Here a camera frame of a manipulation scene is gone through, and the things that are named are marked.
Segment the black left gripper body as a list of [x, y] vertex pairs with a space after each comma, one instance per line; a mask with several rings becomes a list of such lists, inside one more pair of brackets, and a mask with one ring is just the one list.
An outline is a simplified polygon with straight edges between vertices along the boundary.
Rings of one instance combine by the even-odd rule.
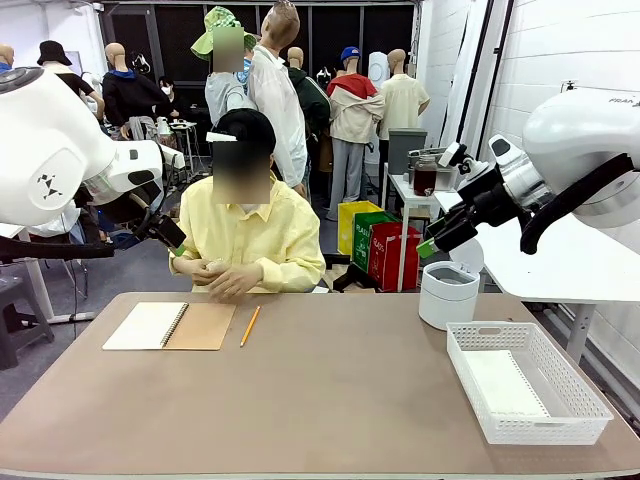
[[161, 215], [158, 213], [164, 198], [162, 187], [149, 182], [123, 193], [110, 203], [110, 221], [128, 226], [140, 234], [156, 234]]

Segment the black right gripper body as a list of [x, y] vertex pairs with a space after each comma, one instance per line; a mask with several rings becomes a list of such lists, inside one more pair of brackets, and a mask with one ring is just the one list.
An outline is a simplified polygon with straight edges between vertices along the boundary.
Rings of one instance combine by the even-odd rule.
[[508, 194], [498, 169], [489, 169], [472, 180], [465, 178], [457, 192], [465, 215], [474, 226], [487, 223], [498, 227], [513, 218], [518, 219], [521, 228], [528, 223], [528, 213]]

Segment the person's right hand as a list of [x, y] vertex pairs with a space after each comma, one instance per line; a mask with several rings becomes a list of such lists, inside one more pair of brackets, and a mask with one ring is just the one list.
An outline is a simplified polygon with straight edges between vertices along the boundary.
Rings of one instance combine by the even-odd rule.
[[226, 271], [228, 265], [221, 260], [190, 259], [185, 261], [183, 267], [194, 286], [208, 286]]

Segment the person's left hand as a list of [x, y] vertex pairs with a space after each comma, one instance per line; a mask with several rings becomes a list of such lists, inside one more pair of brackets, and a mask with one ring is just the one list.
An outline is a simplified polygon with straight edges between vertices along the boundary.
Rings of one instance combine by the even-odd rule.
[[259, 264], [234, 265], [218, 275], [210, 284], [210, 297], [220, 303], [233, 303], [257, 286], [263, 279]]

